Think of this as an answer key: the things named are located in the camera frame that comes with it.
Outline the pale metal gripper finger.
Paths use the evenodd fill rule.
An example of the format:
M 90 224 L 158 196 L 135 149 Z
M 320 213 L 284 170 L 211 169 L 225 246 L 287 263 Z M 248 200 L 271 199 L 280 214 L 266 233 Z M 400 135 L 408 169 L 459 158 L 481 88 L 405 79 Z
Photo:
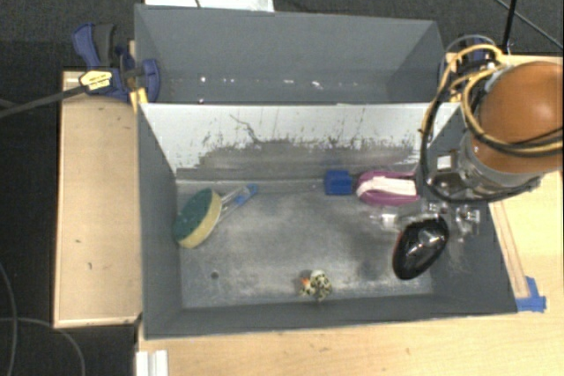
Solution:
M 436 260 L 449 240 L 464 240 L 479 229 L 480 211 L 471 207 L 442 207 L 436 219 L 407 226 L 407 256 L 412 260 Z
M 414 202 L 399 206 L 378 206 L 372 213 L 372 222 L 382 229 L 404 229 L 406 226 L 436 219 L 442 214 L 438 203 Z

